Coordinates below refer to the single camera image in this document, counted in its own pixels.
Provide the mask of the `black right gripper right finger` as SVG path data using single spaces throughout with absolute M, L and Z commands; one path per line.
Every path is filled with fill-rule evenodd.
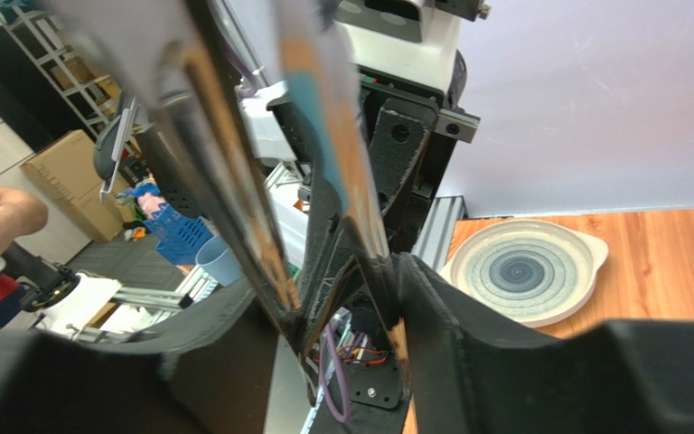
M 694 322 L 608 320 L 558 339 L 396 258 L 422 433 L 694 433 Z

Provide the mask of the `metal serving tongs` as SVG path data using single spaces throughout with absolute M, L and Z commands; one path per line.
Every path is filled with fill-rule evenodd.
M 129 87 L 164 135 L 169 165 L 232 248 L 259 304 L 295 353 L 329 320 L 332 288 L 300 289 L 229 79 L 226 42 L 207 1 L 49 1 L 76 47 Z M 356 71 L 334 1 L 276 1 L 286 86 L 309 129 L 315 171 L 352 244 L 370 298 L 410 384 L 398 286 L 357 124 Z

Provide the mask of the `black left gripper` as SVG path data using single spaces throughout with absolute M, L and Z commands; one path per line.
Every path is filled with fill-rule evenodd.
M 456 107 L 456 84 L 445 93 L 389 75 L 361 75 L 359 120 L 368 144 L 370 167 L 392 252 L 409 252 L 417 244 L 434 195 L 458 141 L 471 142 L 478 117 Z M 295 347 L 309 349 L 325 322 L 352 297 L 358 284 L 349 236 L 338 214 L 338 198 L 314 163 L 308 145 L 310 128 L 283 96 L 268 103 L 296 162 L 311 171 L 310 211 L 305 232 L 305 259 L 296 278 L 302 302 Z

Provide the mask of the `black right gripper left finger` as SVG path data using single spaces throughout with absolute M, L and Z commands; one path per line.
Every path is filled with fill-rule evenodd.
M 241 279 L 123 343 L 0 331 L 0 433 L 260 433 L 294 324 Z

